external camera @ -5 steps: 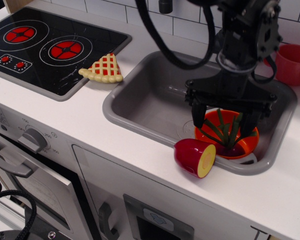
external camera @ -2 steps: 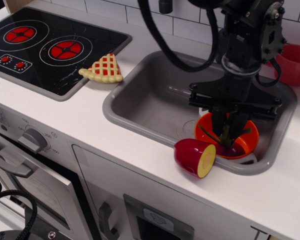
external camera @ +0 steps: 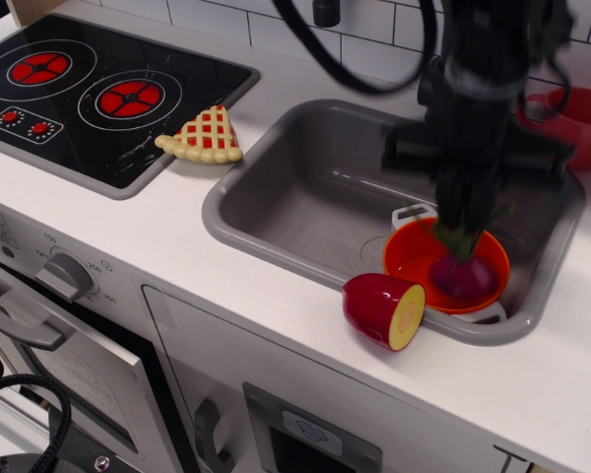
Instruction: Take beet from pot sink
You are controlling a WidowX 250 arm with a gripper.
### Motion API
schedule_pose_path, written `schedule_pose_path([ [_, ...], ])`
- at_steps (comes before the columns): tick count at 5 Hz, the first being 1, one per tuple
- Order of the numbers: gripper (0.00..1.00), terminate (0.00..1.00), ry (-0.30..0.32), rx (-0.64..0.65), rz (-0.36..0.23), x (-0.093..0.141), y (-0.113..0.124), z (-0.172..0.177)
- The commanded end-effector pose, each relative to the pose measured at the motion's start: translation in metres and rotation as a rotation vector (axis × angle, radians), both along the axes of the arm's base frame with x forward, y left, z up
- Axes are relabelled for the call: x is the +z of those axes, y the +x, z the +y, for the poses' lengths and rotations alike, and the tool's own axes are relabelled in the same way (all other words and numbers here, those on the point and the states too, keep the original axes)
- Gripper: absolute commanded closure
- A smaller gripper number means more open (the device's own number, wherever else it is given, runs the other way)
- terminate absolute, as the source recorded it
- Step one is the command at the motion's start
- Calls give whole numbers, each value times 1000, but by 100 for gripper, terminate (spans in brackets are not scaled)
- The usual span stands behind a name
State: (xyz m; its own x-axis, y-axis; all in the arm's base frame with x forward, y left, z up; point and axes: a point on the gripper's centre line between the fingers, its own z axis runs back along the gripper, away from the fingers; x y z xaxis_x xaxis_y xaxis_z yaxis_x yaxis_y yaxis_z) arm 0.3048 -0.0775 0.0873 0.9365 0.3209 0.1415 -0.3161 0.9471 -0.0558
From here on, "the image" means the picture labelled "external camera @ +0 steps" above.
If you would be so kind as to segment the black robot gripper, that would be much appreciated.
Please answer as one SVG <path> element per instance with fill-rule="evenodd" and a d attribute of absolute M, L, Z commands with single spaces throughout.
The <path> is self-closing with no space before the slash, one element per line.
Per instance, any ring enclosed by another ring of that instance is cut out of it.
<path fill-rule="evenodd" d="M 435 185 L 438 231 L 449 237 L 464 223 L 477 237 L 489 224 L 497 195 L 510 180 L 560 185 L 574 148 L 530 132 L 510 115 L 510 101 L 473 101 L 436 90 L 425 120 L 385 133 L 381 166 L 424 172 Z"/>

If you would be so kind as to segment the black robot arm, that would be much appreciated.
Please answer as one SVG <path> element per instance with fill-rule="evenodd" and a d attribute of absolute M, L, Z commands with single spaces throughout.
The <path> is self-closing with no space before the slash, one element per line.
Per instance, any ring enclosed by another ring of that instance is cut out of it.
<path fill-rule="evenodd" d="M 532 67 L 552 63 L 573 18 L 563 1 L 445 1 L 441 54 L 423 74 L 424 122 L 386 132 L 381 163 L 426 171 L 445 232 L 479 235 L 513 175 L 559 182 L 573 146 L 511 115 Z"/>

